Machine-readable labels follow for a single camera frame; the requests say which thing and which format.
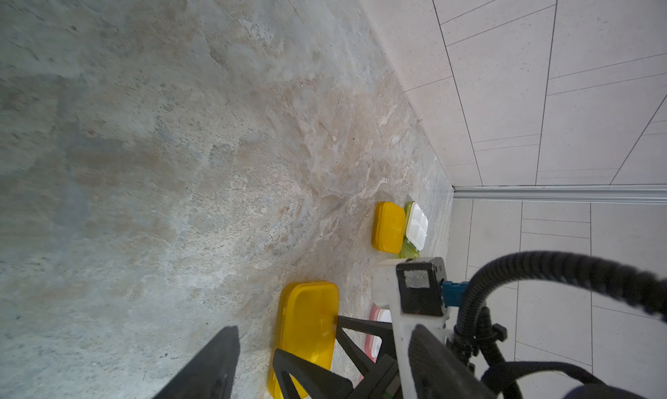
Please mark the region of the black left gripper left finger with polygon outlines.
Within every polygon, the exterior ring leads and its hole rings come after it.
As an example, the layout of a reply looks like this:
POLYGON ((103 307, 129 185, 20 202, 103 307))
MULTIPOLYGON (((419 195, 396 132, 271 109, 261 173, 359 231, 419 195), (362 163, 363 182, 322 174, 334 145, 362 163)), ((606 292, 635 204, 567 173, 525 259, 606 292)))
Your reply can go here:
POLYGON ((221 329, 155 395, 155 399, 231 398, 240 351, 238 327, 221 329))

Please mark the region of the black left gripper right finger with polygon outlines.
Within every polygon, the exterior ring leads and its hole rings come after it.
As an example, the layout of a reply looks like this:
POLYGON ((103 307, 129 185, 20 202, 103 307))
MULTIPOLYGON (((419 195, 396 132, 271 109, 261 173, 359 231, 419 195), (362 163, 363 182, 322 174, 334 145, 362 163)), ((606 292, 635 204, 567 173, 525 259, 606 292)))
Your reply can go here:
POLYGON ((495 398, 425 326, 411 335, 408 360, 417 398, 495 398))

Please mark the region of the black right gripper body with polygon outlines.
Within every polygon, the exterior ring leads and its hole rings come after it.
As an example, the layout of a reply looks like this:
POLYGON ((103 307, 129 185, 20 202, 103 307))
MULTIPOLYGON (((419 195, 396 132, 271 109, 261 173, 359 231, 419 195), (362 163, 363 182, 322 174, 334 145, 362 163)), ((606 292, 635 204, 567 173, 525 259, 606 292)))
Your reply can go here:
POLYGON ((349 356, 359 371, 367 372, 347 398, 394 398, 401 394, 401 379, 397 360, 388 354, 373 362, 365 353, 349 356))

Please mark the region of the pink pillbox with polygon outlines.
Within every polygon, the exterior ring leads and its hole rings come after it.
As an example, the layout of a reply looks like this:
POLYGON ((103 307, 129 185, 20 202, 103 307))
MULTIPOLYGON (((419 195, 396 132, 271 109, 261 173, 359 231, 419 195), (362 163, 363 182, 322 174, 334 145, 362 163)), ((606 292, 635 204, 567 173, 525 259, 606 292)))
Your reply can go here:
MULTIPOLYGON (((376 304, 372 305, 370 318, 371 321, 391 323, 391 311, 388 309, 379 308, 376 304)), ((376 362, 378 355, 380 353, 380 348, 382 345, 382 340, 379 336, 367 334, 365 342, 365 353, 373 361, 376 362)))

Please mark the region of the yellow six-slot pillbox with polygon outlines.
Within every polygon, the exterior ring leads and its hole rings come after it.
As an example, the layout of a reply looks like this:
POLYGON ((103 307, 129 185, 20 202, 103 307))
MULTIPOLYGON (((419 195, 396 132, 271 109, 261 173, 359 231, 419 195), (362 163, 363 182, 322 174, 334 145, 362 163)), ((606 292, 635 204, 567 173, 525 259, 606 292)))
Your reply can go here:
POLYGON ((339 289, 327 281, 293 282, 281 293, 274 349, 329 371, 335 350, 339 289))

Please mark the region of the small yellow pillbox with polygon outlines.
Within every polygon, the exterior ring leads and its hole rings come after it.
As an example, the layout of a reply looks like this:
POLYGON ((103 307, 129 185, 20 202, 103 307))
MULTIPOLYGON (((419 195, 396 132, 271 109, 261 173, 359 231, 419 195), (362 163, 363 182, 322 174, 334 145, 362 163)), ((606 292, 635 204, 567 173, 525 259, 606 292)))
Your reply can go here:
POLYGON ((405 235, 406 213, 393 202, 376 204, 373 220, 372 246, 390 254, 399 254, 405 235))

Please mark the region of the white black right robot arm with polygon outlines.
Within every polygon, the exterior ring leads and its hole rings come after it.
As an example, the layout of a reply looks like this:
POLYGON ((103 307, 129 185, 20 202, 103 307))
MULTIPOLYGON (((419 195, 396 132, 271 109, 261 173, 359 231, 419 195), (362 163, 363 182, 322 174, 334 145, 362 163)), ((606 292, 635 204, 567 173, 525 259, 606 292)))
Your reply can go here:
MULTIPOLYGON (((396 321, 403 317, 424 318, 432 323, 449 317, 458 308, 466 286, 446 279, 443 258, 422 258, 417 252, 401 252, 398 259, 382 265, 397 272, 395 291, 403 296, 401 308, 394 313, 396 321)), ((540 290, 535 277, 517 282, 517 352, 533 349, 547 357, 573 359, 583 347, 580 324, 584 310, 598 306, 597 293, 591 288, 571 289, 571 300, 554 284, 540 290)), ((281 296, 279 332, 276 348, 285 350, 302 361, 330 369, 335 338, 357 322, 338 316, 339 290, 330 282, 291 283, 281 296)), ((637 388, 650 398, 666 396, 666 339, 658 339, 653 347, 646 337, 639 346, 616 341, 604 347, 606 355, 600 363, 603 375, 611 376, 620 388, 637 388)))

